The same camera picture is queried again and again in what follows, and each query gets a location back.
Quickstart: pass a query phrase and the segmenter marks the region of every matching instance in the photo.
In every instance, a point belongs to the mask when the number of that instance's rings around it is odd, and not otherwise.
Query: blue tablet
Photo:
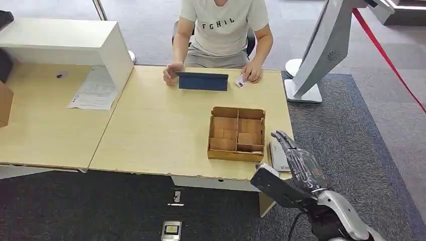
[[[227,74],[177,72],[179,89],[228,90]]]

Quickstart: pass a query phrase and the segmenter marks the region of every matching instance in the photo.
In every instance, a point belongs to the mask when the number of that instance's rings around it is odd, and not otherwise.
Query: office chair
[[[173,26],[172,45],[173,45],[173,41],[174,41],[174,36],[176,34],[176,31],[177,31],[178,23],[179,23],[179,21],[176,21],[174,23],[174,26]],[[192,30],[191,35],[194,35],[194,32],[195,32],[195,26],[194,26],[194,29]],[[249,29],[249,31],[247,33],[247,48],[246,48],[247,56],[250,56],[250,54],[252,53],[252,51],[254,49],[255,44],[256,44],[256,37],[254,35],[253,30]]]

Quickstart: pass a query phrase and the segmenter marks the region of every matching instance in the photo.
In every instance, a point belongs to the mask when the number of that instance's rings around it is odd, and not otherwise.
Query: wooden desk
[[[0,163],[86,169],[113,113],[68,109],[90,66],[23,64],[7,86],[15,93],[0,128]],[[60,71],[68,75],[57,78]]]
[[[89,168],[168,175],[176,185],[255,191],[249,182],[254,163],[207,158],[210,112],[214,106],[261,108],[266,133],[283,130],[292,136],[281,73],[266,70],[260,83],[239,89],[233,81],[240,70],[186,69],[228,74],[228,91],[221,92],[169,87],[162,70],[135,66]],[[260,196],[261,213],[273,204]]]

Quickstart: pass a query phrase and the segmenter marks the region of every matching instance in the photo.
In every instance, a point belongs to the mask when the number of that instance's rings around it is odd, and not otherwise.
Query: stanchion base
[[[285,72],[288,76],[290,76],[290,78],[294,78],[299,71],[301,64],[302,59],[291,59],[285,63]]]
[[[129,55],[130,55],[130,58],[132,59],[133,63],[136,63],[136,55],[130,50],[129,50]]]

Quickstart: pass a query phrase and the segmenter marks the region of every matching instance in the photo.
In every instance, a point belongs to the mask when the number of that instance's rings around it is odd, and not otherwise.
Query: floor
[[[138,63],[165,65],[171,60],[173,23],[178,0],[103,0],[110,20],[117,20]],[[283,70],[300,57],[320,14],[322,0],[266,0],[274,47],[265,68]],[[16,17],[97,19],[90,0],[11,0],[3,10]],[[402,77],[426,105],[426,28],[382,26],[369,9],[361,14]],[[352,74],[393,161],[426,221],[426,114],[421,111],[353,18],[347,58],[334,73]]]

